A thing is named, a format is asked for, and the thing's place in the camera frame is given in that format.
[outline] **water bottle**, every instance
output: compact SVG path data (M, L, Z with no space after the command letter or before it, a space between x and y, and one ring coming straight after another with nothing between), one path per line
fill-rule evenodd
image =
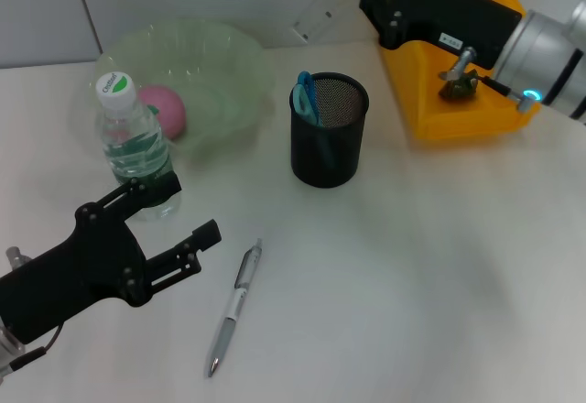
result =
M161 126L151 110L136 97L132 79L125 73L106 73L95 85L103 107L100 136L118 183L140 178L148 183L172 171ZM141 211L144 219L160 218L179 206L179 195L157 201Z

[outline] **white bottle cap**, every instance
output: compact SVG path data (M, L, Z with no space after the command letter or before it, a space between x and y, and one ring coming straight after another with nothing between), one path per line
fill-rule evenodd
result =
M121 71L106 73L95 83L95 92L109 113L125 113L136 101L135 84L130 76Z

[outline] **green tinted bowl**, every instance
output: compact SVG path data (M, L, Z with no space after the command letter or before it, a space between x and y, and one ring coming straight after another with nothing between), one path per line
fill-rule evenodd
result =
M127 73L137 88L164 85L181 97L187 128L169 143L186 153L257 124L275 85L258 42L234 27L197 18L123 36L97 60L93 82L109 71Z

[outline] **table surface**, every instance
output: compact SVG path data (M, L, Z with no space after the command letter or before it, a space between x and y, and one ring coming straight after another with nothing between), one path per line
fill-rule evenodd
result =
M371 43L274 49L258 136L175 160L177 214L129 222L152 256L215 219L203 271L141 309L105 300L0 387L13 403L580 402L586 398L586 130L421 147ZM36 256L114 187L83 96L92 63L0 71L0 243ZM370 94L360 168L318 190L289 166L297 74ZM226 361L205 377L244 251L265 242ZM0 273L9 265L0 257ZM44 343L50 335L34 345Z

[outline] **black mesh pen holder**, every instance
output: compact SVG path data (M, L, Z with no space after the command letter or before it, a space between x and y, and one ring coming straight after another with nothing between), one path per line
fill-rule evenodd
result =
M358 169L368 94L364 87L340 73L316 73L316 102L322 126L312 125L291 107L291 168L316 188L335 188Z

